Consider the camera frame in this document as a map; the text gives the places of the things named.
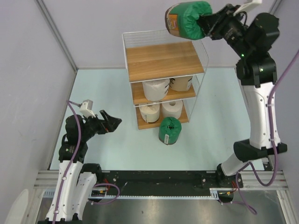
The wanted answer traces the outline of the white wire shelf rack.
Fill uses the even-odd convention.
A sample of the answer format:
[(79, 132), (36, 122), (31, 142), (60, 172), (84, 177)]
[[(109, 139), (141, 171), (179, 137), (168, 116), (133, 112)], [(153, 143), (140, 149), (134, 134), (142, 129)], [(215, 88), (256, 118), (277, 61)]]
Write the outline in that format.
[[(172, 36), (167, 30), (153, 30), (123, 33), (123, 48), (130, 83), (133, 105), (139, 130), (159, 127), (163, 116), (147, 123), (141, 115), (140, 106), (161, 105), (182, 100), (183, 108), (179, 121), (191, 119), (197, 97), (203, 82), (209, 57), (201, 40), (187, 40)], [(160, 100), (146, 99), (143, 82), (188, 77), (190, 89), (175, 91), (168, 89)]]

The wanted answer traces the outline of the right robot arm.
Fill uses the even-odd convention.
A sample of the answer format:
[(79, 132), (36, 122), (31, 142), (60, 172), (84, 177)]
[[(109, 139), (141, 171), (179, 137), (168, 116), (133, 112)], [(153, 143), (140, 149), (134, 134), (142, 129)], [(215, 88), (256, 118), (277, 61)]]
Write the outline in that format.
[(214, 14), (202, 15), (197, 24), (212, 40), (224, 39), (239, 56), (236, 75), (250, 120), (250, 137), (233, 145), (233, 154), (217, 167), (215, 181), (227, 187), (252, 161), (278, 156), (287, 151), (277, 132), (275, 87), (277, 67), (269, 50), (280, 35), (279, 20), (270, 13), (260, 13), (250, 25), (240, 6), (226, 5)]

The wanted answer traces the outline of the cream paper roll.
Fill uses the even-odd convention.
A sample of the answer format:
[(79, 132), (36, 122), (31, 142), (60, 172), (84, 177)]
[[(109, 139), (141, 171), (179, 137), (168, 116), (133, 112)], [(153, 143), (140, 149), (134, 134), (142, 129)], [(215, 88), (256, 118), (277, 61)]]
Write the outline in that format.
[(160, 105), (144, 105), (139, 107), (142, 119), (146, 123), (154, 123), (160, 117)]

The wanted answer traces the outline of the green roll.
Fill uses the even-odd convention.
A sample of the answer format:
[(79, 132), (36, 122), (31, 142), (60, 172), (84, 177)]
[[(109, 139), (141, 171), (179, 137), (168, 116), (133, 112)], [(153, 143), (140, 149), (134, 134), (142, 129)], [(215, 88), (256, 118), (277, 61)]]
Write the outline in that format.
[(165, 26), (173, 36), (200, 40), (205, 35), (197, 21), (201, 16), (210, 14), (212, 14), (212, 8), (206, 1), (178, 3), (166, 10)]
[(173, 145), (177, 142), (182, 130), (181, 122), (175, 117), (166, 117), (162, 120), (158, 137), (166, 145)]

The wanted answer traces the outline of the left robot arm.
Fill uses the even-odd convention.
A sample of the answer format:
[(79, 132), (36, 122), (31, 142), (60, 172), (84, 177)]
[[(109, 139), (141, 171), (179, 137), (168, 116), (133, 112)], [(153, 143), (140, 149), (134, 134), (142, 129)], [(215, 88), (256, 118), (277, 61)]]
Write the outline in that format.
[(59, 149), (59, 172), (55, 193), (44, 224), (81, 224), (83, 212), (93, 187), (109, 186), (104, 182), (97, 163), (85, 163), (87, 142), (94, 135), (114, 132), (122, 122), (120, 118), (100, 111), (102, 118), (87, 113), (73, 114), (66, 119), (66, 134)]

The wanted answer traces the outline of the tan paper roll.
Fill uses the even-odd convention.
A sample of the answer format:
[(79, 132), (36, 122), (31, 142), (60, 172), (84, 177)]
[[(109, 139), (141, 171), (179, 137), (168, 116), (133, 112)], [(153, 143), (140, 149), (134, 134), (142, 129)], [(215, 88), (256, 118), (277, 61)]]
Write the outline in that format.
[(174, 91), (188, 91), (192, 84), (193, 76), (175, 77), (170, 79), (170, 88)]

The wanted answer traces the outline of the unwrapped white paper roll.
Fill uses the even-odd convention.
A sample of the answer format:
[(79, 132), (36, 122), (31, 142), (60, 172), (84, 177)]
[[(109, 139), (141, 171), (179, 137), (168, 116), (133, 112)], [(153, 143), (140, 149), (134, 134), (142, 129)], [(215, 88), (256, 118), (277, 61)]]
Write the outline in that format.
[(181, 117), (182, 109), (182, 100), (162, 103), (162, 115), (164, 118), (174, 117), (176, 119), (179, 119)]

